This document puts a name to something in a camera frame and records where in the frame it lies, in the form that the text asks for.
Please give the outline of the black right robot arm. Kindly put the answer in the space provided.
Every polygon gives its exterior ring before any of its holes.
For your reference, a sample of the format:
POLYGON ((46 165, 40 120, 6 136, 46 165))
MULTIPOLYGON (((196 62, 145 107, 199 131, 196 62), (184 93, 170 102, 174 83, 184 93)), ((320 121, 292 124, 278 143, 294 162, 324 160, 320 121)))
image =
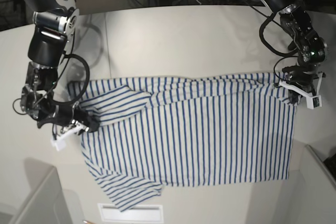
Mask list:
POLYGON ((79 16, 76 1, 24 1, 34 12, 35 30, 28 48, 30 62, 20 98, 21 110, 37 122, 38 128, 50 123, 62 127, 64 132, 75 130, 81 134, 96 131, 99 122, 79 105, 89 85, 89 65, 81 56, 69 53, 69 42, 74 39, 79 16), (58 67, 63 59, 76 59, 82 63, 86 78, 71 100, 56 101, 54 89, 60 79, 58 67))

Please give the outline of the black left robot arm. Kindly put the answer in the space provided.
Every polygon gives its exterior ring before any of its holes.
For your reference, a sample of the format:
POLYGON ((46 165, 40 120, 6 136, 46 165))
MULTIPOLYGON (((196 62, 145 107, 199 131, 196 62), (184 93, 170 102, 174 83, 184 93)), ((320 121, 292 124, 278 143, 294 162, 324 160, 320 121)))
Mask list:
POLYGON ((285 58, 296 58, 294 66, 282 69, 283 77, 277 76, 275 86, 283 87, 289 92, 289 101, 295 104, 300 98, 306 99, 309 109, 322 106, 319 93, 325 73, 318 67, 327 58, 328 46, 314 30, 309 14, 298 4, 298 0, 261 0, 271 10, 259 29, 261 42, 272 53, 285 58), (264 37, 266 26, 280 16, 280 26, 292 39, 288 52, 279 52, 264 37))

